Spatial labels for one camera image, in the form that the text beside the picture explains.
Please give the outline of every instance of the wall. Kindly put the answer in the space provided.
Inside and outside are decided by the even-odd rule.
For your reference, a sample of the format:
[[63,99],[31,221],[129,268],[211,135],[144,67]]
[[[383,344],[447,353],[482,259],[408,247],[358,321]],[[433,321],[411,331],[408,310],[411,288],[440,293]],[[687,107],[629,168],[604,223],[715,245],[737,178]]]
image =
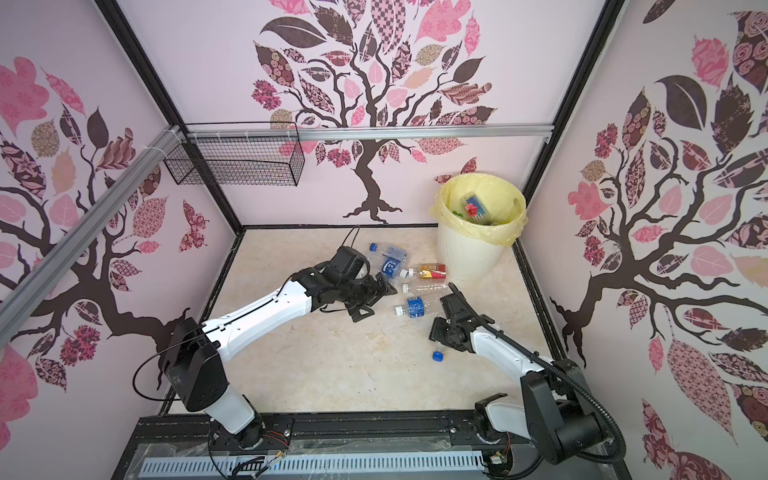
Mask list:
[[[550,123],[603,2],[121,4],[185,121],[315,128]],[[521,187],[541,138],[303,148],[298,188],[223,187],[244,223],[431,222],[436,177],[476,168]]]
[[[11,3],[0,27],[2,296],[165,125],[90,1]],[[176,319],[199,314],[232,240],[204,187],[178,187],[164,167],[143,183],[0,351],[3,479],[111,475],[138,417],[158,409],[132,391],[134,370]],[[138,380],[165,392],[156,366]]]
[[631,2],[531,202],[531,265],[633,478],[765,477],[765,11]]

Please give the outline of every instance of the blue bottle label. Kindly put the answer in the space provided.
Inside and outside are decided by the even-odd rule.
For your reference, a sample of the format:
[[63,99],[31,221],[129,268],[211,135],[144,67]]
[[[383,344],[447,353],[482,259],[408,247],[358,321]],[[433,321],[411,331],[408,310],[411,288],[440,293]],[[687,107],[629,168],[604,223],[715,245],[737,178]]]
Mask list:
[[400,260],[391,257],[385,257],[384,264],[382,265],[382,273],[389,278],[395,278],[397,267],[400,265]]
[[411,318],[424,316],[424,301],[420,296],[408,299],[408,315]]

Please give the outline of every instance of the black cable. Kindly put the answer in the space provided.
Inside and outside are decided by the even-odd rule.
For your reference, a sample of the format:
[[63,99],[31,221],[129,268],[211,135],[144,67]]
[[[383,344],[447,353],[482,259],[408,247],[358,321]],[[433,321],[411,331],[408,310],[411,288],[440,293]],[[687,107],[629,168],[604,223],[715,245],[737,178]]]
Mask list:
[[547,372],[551,373],[552,375],[558,377],[563,383],[571,387],[578,395],[580,395],[584,400],[587,401],[590,405],[594,407],[595,410],[598,411],[598,414],[600,414],[601,417],[603,417],[603,420],[605,420],[605,423],[609,430],[611,430],[611,433],[614,436],[614,439],[616,440],[616,447],[613,453],[610,455],[595,455],[593,453],[588,452],[579,452],[576,454],[577,457],[583,458],[584,460],[588,460],[589,462],[595,462],[595,463],[616,463],[620,462],[624,455],[627,453],[627,443],[624,440],[624,435],[621,433],[621,429],[619,428],[619,425],[616,423],[616,420],[611,416],[611,414],[606,410],[605,407],[600,404],[600,402],[592,396],[591,393],[589,393],[586,388],[581,386],[580,383],[573,380],[570,376],[566,375],[565,372],[558,369],[554,365],[550,364],[549,362],[545,362],[542,360],[537,353],[532,353],[519,343],[515,342],[513,339],[506,336],[503,332],[500,330],[497,330],[490,326],[490,324],[485,321],[480,315],[475,312],[475,310],[469,305],[469,302],[467,302],[467,299],[464,297],[464,294],[461,293],[458,288],[456,288],[456,285],[453,284],[453,282],[448,284],[451,291],[458,296],[462,302],[464,303],[464,306],[467,307],[467,310],[480,322],[481,325],[485,327],[486,330],[496,335],[496,338],[504,340],[506,343],[512,345],[515,347],[519,352],[521,352],[523,355],[525,355],[529,360],[531,360],[536,365],[539,365],[541,368],[546,370]]

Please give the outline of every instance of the tree mural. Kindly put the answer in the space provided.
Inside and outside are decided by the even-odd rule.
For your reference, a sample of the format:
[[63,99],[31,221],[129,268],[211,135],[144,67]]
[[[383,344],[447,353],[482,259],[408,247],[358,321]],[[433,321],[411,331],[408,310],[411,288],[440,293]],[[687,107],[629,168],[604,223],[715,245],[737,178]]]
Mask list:
[[[484,124],[495,110],[475,106],[492,85],[469,83],[483,60],[470,58],[480,40],[474,15],[462,25],[471,8],[469,0],[455,5],[452,0],[318,0],[309,2],[312,11],[304,0],[270,2],[285,13],[306,15],[319,26],[299,16],[275,18],[261,31],[278,35],[290,48],[278,50],[254,42],[272,83],[256,81],[252,97],[274,111],[274,128],[284,127],[277,123],[281,121],[295,121],[300,127]],[[406,3],[413,5],[407,8],[415,9],[415,17],[406,14]],[[370,20],[364,22],[368,4]],[[419,16],[415,38],[404,39],[411,18]],[[462,31],[461,38],[449,41],[449,36]],[[433,42],[412,55],[412,45],[422,38]],[[465,56],[468,59],[458,61]],[[284,101],[296,105],[296,110],[279,108]],[[406,143],[410,142],[391,138],[303,142],[303,149],[314,151],[318,164],[328,160],[336,168],[352,166],[362,181],[367,197],[345,218],[368,212],[372,220],[386,223],[379,212],[402,209],[381,198],[371,162],[376,158],[400,162],[404,152],[426,162],[425,154],[446,154],[463,145],[458,138],[425,138],[416,141],[418,148]],[[285,151],[293,151],[293,145]]]
[[[42,107],[50,94],[35,84],[36,69],[31,61],[18,57],[14,63],[16,71],[0,66],[0,95],[7,100],[0,107],[0,115],[15,136],[21,121],[48,116]],[[16,277],[0,274],[0,283],[10,290],[93,207],[97,193],[114,184],[108,172],[127,168],[136,157],[130,128],[110,140],[98,108],[87,116],[82,100],[66,82],[51,74],[46,77],[61,99],[61,110],[32,131],[30,144],[37,157],[19,147],[18,139],[12,141],[0,132],[2,158],[10,175],[4,184],[11,184],[0,187],[0,231],[16,240],[0,242],[0,270],[21,271]],[[65,139],[60,139],[59,131]],[[83,171],[87,177],[78,181]],[[45,382],[66,390],[67,369],[93,359],[106,333],[148,336],[159,351],[168,345],[175,325],[185,317],[182,313],[163,324],[158,318],[136,316],[118,308],[118,296],[130,292],[128,278],[141,273],[130,258],[151,254],[161,246],[152,240],[165,218],[167,197],[153,197],[160,182],[161,169],[156,167],[72,265],[75,278],[62,280],[31,315],[45,321],[12,337],[12,341],[23,336],[37,338],[27,358],[33,357],[30,362]],[[207,220],[186,201],[183,210],[190,229],[181,238],[179,249],[200,248],[204,245],[200,231]],[[122,243],[132,238],[136,240]]]
[[[573,337],[586,365],[582,330],[597,303],[616,290],[617,308],[628,307],[630,328],[648,318],[649,359],[656,371],[663,368],[666,343],[667,365],[696,407],[733,435],[732,389],[743,414],[768,441],[766,390],[725,382],[715,368],[748,382],[768,381],[763,368],[741,355],[763,348],[768,333],[742,327],[737,318],[718,320],[707,310],[727,304],[768,315],[758,299],[734,290],[744,282],[768,287],[768,258],[754,252],[768,247],[768,217],[742,218],[743,211],[768,201],[763,176],[768,135],[760,136],[768,131],[768,106],[754,122],[750,101],[750,92],[761,104],[766,100],[768,15],[733,16],[739,32],[731,62],[723,42],[695,40],[694,69],[704,86],[685,75],[662,78],[656,83],[666,90],[666,108],[652,107],[643,90],[629,107],[621,136],[615,124],[598,133],[598,159],[586,165],[585,181],[568,195],[585,222],[576,237],[584,239],[584,258],[593,270],[577,310],[551,301],[565,320],[566,348]],[[733,70],[727,75],[729,63]],[[705,88],[719,91],[714,105],[708,104]],[[669,130],[679,134],[667,135],[668,121],[676,124]],[[753,126],[750,137],[758,140],[744,141]],[[650,178],[655,184],[647,185]],[[734,247],[743,253],[726,255]],[[681,287],[696,288],[700,295],[676,293]],[[659,310],[669,321],[671,338],[658,327]],[[703,347],[725,346],[732,352],[705,355],[682,341],[681,332]]]

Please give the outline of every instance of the pink wallpaper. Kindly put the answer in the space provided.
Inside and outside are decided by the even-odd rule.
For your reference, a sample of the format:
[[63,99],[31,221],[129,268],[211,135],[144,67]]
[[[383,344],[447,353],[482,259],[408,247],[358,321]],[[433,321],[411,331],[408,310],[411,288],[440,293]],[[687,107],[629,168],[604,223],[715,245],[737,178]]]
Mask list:
[[768,12],[632,2],[523,235],[634,478],[764,478]]
[[[91,2],[4,10],[2,296],[164,128]],[[202,310],[232,240],[203,187],[178,187],[162,165],[149,175],[0,351],[3,478],[111,474],[137,418],[159,408],[133,392],[134,370]],[[137,384],[166,389],[156,366]]]

